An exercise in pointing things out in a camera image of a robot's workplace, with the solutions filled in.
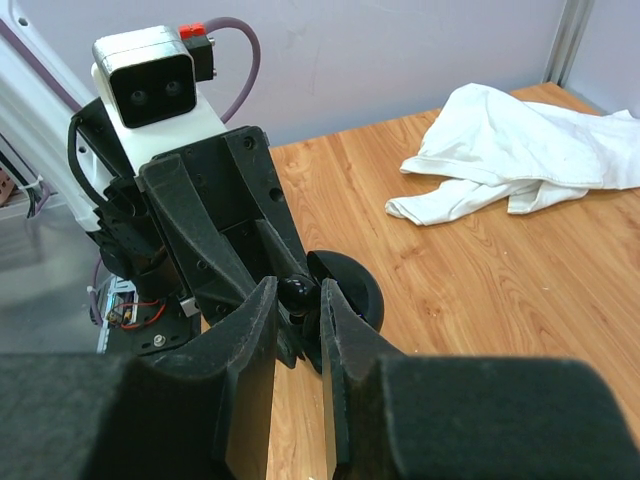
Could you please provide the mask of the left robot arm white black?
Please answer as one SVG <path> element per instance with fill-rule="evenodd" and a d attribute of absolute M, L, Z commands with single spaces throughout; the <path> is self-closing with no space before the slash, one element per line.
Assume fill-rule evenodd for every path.
<path fill-rule="evenodd" d="M 109 35 L 92 47 L 97 97 L 74 102 L 8 28 L 1 131 L 39 164 L 97 245 L 99 264 L 128 281 L 123 302 L 90 317 L 140 355 L 191 339 L 191 324 L 238 311 L 266 277 L 305 270 L 265 132 L 229 129 L 199 91 L 214 77 L 202 24 Z"/>

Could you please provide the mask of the black earbud table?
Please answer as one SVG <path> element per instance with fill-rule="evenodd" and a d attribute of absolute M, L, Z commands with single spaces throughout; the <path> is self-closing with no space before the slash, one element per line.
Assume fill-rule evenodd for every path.
<path fill-rule="evenodd" d="M 320 287 L 305 275 L 280 278 L 277 291 L 280 303 L 293 317 L 302 318 L 319 308 Z"/>

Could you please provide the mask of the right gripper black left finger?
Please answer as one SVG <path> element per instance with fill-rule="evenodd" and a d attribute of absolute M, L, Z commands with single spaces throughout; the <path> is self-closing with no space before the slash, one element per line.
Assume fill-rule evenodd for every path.
<path fill-rule="evenodd" d="M 262 479 L 277 350 L 276 280 L 154 359 L 1 358 L 5 479 Z"/>

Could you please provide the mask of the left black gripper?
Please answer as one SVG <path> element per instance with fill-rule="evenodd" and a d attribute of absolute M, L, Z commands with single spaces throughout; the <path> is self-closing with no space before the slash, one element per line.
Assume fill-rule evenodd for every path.
<path fill-rule="evenodd" d="M 215 324 L 265 277 L 307 275 L 267 139 L 243 127 L 153 157 L 131 178 L 101 100 L 69 126 L 69 167 L 95 205 L 90 238 L 139 301 L 176 297 Z"/>

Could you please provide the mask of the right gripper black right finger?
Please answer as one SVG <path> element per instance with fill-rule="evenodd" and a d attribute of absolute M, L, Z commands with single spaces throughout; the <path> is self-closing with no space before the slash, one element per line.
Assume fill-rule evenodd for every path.
<path fill-rule="evenodd" d="M 333 479 L 635 479 L 639 450 L 603 378 L 567 358 L 411 356 L 321 317 Z"/>

